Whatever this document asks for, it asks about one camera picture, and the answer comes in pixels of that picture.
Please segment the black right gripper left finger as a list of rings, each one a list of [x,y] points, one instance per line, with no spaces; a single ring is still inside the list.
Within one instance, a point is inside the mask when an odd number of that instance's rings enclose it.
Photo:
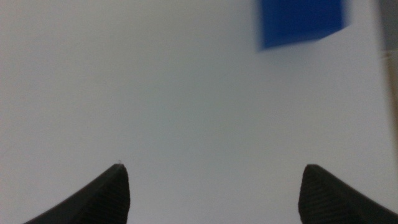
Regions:
[[[26,224],[126,224],[130,207],[128,173],[114,164],[88,185]]]

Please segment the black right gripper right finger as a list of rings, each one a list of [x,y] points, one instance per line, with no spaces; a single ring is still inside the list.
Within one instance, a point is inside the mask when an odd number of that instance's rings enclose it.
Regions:
[[[316,164],[305,167],[298,200],[303,224],[397,224],[397,214]]]

